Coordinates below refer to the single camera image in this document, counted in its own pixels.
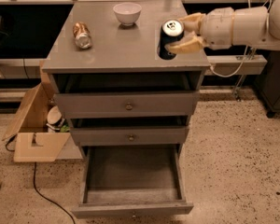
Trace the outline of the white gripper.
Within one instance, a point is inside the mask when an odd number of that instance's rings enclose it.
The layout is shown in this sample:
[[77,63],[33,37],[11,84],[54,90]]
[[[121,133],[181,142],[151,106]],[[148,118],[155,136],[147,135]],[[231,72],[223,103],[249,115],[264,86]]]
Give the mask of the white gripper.
[[212,50],[228,49],[231,46],[232,17],[234,10],[231,7],[216,8],[206,16],[197,12],[179,18],[188,35],[180,41],[167,44],[165,48],[173,54],[198,52],[207,47]]

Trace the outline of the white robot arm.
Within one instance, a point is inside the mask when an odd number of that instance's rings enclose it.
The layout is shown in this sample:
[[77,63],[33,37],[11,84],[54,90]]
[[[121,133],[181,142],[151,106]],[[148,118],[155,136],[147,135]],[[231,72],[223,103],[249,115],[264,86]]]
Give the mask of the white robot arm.
[[179,21],[184,25],[184,37],[165,46],[174,54],[231,46],[280,51],[280,0],[274,0],[270,9],[223,7],[208,14],[190,14]]

